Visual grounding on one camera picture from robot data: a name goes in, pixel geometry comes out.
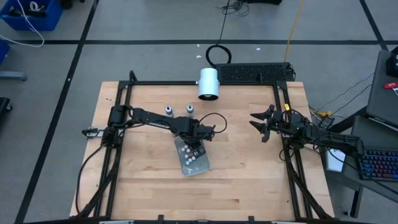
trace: black metal frame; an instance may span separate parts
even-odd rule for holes
[[[130,80],[128,81],[119,81],[118,85],[118,92],[116,94],[116,102],[115,105],[120,105],[121,104],[121,97],[124,89],[127,88],[126,92],[126,99],[125,99],[125,104],[128,104],[131,99],[131,94],[132,94],[132,86],[133,85],[196,85],[195,81],[164,81],[164,82],[148,82],[148,81],[137,81],[136,76],[134,73],[130,72]],[[271,86],[274,91],[274,97],[275,97],[275,104],[278,110],[282,109],[282,105],[280,103],[280,97],[279,97],[279,88],[282,90],[283,96],[284,96],[284,101],[285,104],[289,105],[290,107],[290,99],[289,99],[289,93],[287,91],[287,84],[285,81],[283,82],[221,82],[220,85],[253,85],[253,86]],[[282,137],[282,145],[284,149],[287,149],[288,146],[286,146],[286,141],[284,141],[284,137]],[[121,146],[116,148],[116,153],[121,154],[122,150],[122,144],[123,144],[123,138],[124,135],[120,136],[121,138]],[[103,164],[103,169],[101,171],[101,178],[99,181],[99,186],[100,188],[104,184],[105,177],[107,176],[108,168],[109,168],[109,162],[111,158],[111,151],[112,148],[106,148],[105,156],[104,156],[104,164]],[[289,150],[284,150],[285,152],[285,163],[286,163],[286,168],[289,169],[288,163],[291,163],[291,159],[289,156]],[[295,158],[296,158],[296,167],[298,170],[298,175],[300,177],[300,180],[305,184],[305,175],[304,175],[304,170],[303,170],[303,164],[301,160],[301,155],[300,151],[295,151]],[[114,163],[117,162],[119,165],[120,162],[120,157],[115,156],[115,161]],[[307,223],[331,223],[331,220],[324,220],[324,219],[313,219],[312,217],[312,209],[310,206],[310,203],[308,200],[304,197],[304,206],[305,206],[305,212],[306,212],[306,218],[301,217],[300,215],[300,207],[299,207],[299,202],[297,198],[297,192],[296,192],[296,184],[293,180],[293,178],[289,175],[289,187],[290,187],[290,195],[292,199],[292,206],[293,206],[293,211],[294,211],[294,216],[296,221],[306,221]],[[44,222],[33,222],[35,224],[62,224],[62,223],[84,223],[84,224],[89,224],[89,223],[95,223],[98,224],[101,221],[111,221],[111,213],[112,213],[112,208],[113,208],[113,201],[114,201],[114,194],[116,190],[116,181],[117,181],[118,175],[113,177],[112,181],[109,183],[110,188],[109,188],[109,197],[108,197],[108,202],[106,205],[106,212],[105,216],[100,216],[100,210],[101,210],[101,204],[102,204],[102,196],[98,199],[98,201],[95,204],[94,207],[94,212],[92,217],[71,217],[66,220],[50,220],[50,221],[44,221]],[[202,221],[206,223],[213,223],[213,224],[265,224],[265,223],[270,223],[267,221],[254,221],[254,217],[248,217],[248,221]],[[134,220],[134,223],[136,224],[149,224],[149,223],[155,223],[155,224],[200,224],[201,221],[165,221],[163,215],[159,215],[158,220]]]

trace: yellow cable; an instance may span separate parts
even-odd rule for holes
[[[301,0],[300,8],[298,9],[298,12],[297,12],[297,15],[296,15],[296,19],[294,20],[294,25],[293,25],[292,31],[290,31],[289,39],[287,40],[286,52],[285,52],[285,62],[287,60],[287,55],[289,54],[290,40],[292,39],[294,30],[296,29],[297,21],[298,21],[298,19],[300,17],[301,10],[303,9],[303,5],[304,5],[304,0]]]

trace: black desk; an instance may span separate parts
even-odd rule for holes
[[[391,56],[387,50],[381,50],[377,58],[368,105],[352,114],[329,131],[340,133],[352,127],[355,116],[372,117],[391,126],[398,127],[398,96],[393,90],[383,89],[383,85],[398,82],[398,78],[386,74],[386,60]]]
[[[367,146],[398,147],[398,131],[364,117],[355,117],[351,134],[361,137],[364,141],[365,148]],[[346,156],[345,162],[356,167],[355,160],[352,157]],[[371,180],[361,180],[359,174],[349,166],[344,165],[342,173],[326,171],[326,177],[355,190],[353,205],[348,214],[351,217],[358,217],[359,205],[361,203],[364,187],[398,203],[398,195],[377,185]],[[381,183],[398,191],[398,182]]]

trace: plastic container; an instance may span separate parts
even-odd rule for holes
[[[7,43],[5,43],[5,41],[0,40],[0,64],[6,57],[6,54],[9,49],[10,49],[10,46]]]
[[[35,27],[36,30],[54,30],[60,20],[62,14],[61,5],[58,3],[57,0],[19,0],[24,7],[26,12],[29,9],[29,4],[31,1],[36,2],[39,7],[40,6],[47,6],[45,12],[47,16],[44,18],[41,17],[29,17],[29,22]],[[18,4],[17,0],[8,0],[7,3],[0,11],[0,19],[3,19],[7,24],[12,27],[14,30],[30,30],[29,25],[25,21],[25,17],[15,17],[15,16],[8,16],[11,7],[17,8],[18,10],[21,7]]]

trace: white cable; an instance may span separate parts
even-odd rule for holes
[[[29,47],[41,47],[41,46],[43,46],[43,45],[44,45],[44,38],[43,38],[42,34],[40,34],[40,33],[35,29],[35,27],[29,22],[29,20],[27,19],[27,16],[26,16],[26,14],[25,14],[25,10],[24,10],[24,8],[22,7],[21,2],[20,2],[19,0],[17,0],[17,2],[18,2],[18,4],[19,4],[19,6],[21,7],[21,11],[22,11],[22,14],[23,14],[24,17],[25,17],[25,21],[30,25],[29,29],[30,29],[31,31],[35,32],[37,35],[40,36],[40,38],[42,39],[42,43],[41,43],[40,45],[24,44],[24,43],[17,42],[17,41],[15,41],[15,40],[10,40],[10,39],[8,39],[8,38],[2,36],[1,34],[0,34],[0,38],[2,38],[2,39],[4,39],[4,40],[8,40],[8,41],[10,41],[10,42],[12,42],[12,43],[15,43],[15,44],[24,45],[24,46],[29,46]]]

